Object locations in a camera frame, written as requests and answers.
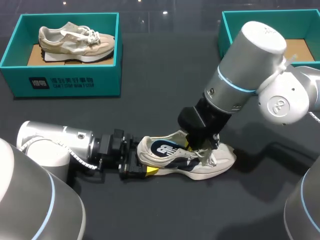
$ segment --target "shoe tongue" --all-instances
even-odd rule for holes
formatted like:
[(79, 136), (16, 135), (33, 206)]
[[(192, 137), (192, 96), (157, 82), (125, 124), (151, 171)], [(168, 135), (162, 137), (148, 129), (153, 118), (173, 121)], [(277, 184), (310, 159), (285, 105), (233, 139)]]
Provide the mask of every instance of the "shoe tongue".
[(66, 25), (63, 26), (62, 30), (76, 33), (78, 30), (79, 26), (73, 24), (72, 22), (67, 22)]

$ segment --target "robot arm logo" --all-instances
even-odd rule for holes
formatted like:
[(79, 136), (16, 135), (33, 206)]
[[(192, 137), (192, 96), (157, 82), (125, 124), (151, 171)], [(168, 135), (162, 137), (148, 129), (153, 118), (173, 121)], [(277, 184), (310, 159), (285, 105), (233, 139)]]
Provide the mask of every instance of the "robot arm logo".
[(272, 109), (273, 109), (273, 112), (274, 112), (275, 114), (277, 114), (285, 104), (286, 104), (286, 102), (285, 102), (284, 100), (282, 100), (282, 99), (278, 100), (278, 101), (276, 102), (276, 104), (275, 104), (275, 105), (273, 106), (273, 108), (272, 108)]

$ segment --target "shoe box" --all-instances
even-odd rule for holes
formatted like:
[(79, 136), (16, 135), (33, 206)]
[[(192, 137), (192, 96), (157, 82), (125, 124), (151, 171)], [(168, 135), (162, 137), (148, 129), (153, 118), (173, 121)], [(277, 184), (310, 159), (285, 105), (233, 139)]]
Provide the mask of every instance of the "shoe box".
[[(115, 37), (113, 57), (96, 62), (44, 62), (39, 29), (67, 22)], [(121, 94), (123, 42), (119, 13), (22, 14), (0, 62), (0, 71), (17, 98), (90, 97)]]
[(249, 22), (264, 23), (277, 30), (286, 41), (284, 56), (294, 67), (320, 69), (320, 13), (317, 9), (223, 11), (218, 47), (223, 58), (241, 27)]

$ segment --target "sneaker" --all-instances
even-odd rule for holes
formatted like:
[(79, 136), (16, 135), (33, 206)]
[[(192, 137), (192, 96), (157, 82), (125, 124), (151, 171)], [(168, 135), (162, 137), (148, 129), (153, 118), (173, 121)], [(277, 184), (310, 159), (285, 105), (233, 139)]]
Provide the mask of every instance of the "sneaker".
[(39, 44), (45, 62), (76, 60), (95, 63), (113, 56), (115, 38), (68, 22), (59, 29), (42, 26)]
[(236, 161), (233, 148), (220, 143), (218, 149), (188, 151), (186, 133), (179, 130), (163, 137), (145, 136), (137, 147), (143, 165), (159, 168), (155, 175), (180, 173), (193, 180), (215, 177), (227, 171)]

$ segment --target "black table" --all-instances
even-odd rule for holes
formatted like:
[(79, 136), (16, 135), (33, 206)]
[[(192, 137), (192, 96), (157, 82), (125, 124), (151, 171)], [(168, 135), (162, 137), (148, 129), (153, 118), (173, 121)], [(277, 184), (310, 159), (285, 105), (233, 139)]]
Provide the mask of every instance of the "black table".
[[(218, 66), (217, 35), (124, 34), (123, 46), (120, 98), (14, 99), (0, 76), (0, 137), (15, 145), (28, 120), (136, 136), (178, 130), (180, 110), (198, 101)], [(287, 239), (284, 204), (318, 157), (319, 136), (310, 116), (288, 126), (268, 123), (253, 97), (220, 134), (241, 150), (222, 175), (121, 181), (108, 173), (104, 184), (77, 178), (87, 214), (84, 239)]]

